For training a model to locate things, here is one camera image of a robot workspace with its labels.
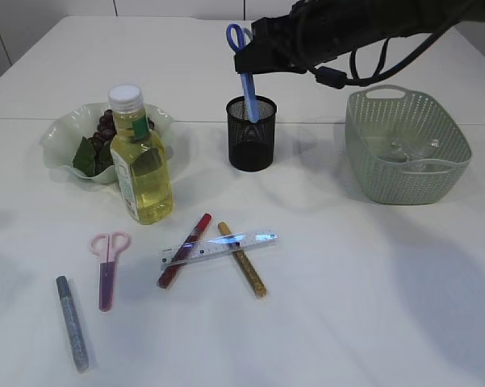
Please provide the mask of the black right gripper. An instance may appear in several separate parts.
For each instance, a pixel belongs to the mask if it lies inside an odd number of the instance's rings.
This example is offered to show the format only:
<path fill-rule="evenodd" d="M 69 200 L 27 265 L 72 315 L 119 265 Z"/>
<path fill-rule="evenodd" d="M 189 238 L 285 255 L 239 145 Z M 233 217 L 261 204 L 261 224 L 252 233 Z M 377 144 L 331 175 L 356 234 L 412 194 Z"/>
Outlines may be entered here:
<path fill-rule="evenodd" d="M 320 11 L 260 18 L 253 40 L 235 54 L 237 73 L 305 73 L 332 58 L 333 19 Z"/>

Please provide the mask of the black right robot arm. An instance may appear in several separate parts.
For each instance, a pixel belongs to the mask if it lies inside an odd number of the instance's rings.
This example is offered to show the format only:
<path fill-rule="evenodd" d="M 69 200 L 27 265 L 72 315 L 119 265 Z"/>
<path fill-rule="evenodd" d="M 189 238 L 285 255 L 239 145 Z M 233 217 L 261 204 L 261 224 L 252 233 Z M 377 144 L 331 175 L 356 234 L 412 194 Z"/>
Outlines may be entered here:
<path fill-rule="evenodd" d="M 485 1 L 298 1 L 276 18 L 251 25 L 252 40 L 234 56 L 238 73 L 312 73 L 340 89 L 370 85 L 410 65 L 453 25 L 485 23 Z M 326 63 L 379 41 L 427 34 L 404 60 L 372 77 L 348 79 Z"/>

